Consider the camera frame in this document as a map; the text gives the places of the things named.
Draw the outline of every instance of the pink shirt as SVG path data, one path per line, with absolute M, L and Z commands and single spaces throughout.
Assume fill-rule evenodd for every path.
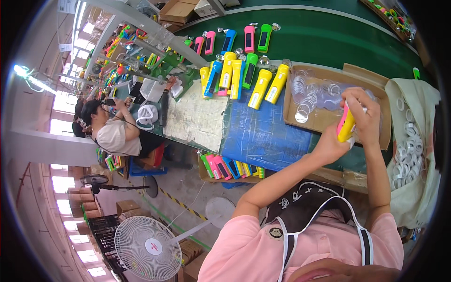
M 299 234 L 283 281 L 299 267 L 319 259 L 333 258 L 362 265 L 357 229 L 338 218 L 343 218 L 340 212 L 325 211 Z M 273 227 L 280 224 L 260 229 L 258 219 L 250 215 L 229 220 L 205 258 L 198 281 L 277 281 L 282 269 L 283 236 L 272 236 L 269 231 Z M 401 270 L 404 250 L 393 216 L 380 215 L 371 231 L 374 264 Z

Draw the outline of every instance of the fan center cap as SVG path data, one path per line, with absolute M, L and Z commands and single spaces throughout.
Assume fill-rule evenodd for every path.
M 154 238 L 149 238 L 146 240 L 146 250 L 152 255 L 159 255 L 163 251 L 163 246 L 161 243 Z

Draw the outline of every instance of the mouth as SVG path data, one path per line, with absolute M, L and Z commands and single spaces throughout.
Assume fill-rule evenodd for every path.
M 319 268 L 312 270 L 310 272 L 307 272 L 306 274 L 303 274 L 296 278 L 293 282 L 306 282 L 306 281 L 314 281 L 316 279 L 320 279 L 323 277 L 334 275 L 335 271 L 328 269 L 328 268 Z

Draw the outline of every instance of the red logo on fan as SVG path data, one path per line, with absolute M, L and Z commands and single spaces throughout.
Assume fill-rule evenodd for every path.
M 155 250 L 158 252 L 158 247 L 154 243 L 151 243 L 151 244 L 152 244 L 152 250 Z

